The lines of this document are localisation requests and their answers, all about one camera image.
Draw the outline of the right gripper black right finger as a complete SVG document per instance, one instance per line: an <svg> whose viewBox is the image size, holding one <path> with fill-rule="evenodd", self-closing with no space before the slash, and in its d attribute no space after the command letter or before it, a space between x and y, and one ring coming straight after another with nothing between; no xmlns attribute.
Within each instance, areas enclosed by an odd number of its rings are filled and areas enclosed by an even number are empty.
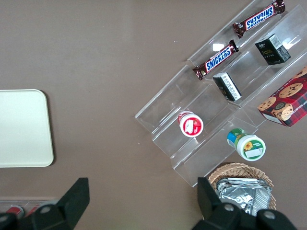
<svg viewBox="0 0 307 230"><path fill-rule="evenodd" d="M197 199L203 220L198 230L296 230L297 227L283 213L262 209L249 215L233 204L223 203L205 177L198 178Z"/></svg>

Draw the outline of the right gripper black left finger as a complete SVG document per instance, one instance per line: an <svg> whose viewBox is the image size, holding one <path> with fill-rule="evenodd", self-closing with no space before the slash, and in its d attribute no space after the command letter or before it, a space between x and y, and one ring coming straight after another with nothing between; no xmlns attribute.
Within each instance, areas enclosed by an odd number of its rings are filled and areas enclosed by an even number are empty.
<svg viewBox="0 0 307 230"><path fill-rule="evenodd" d="M79 178L56 204L39 207L18 219L13 213L0 214L2 230L72 230L90 203L89 180Z"/></svg>

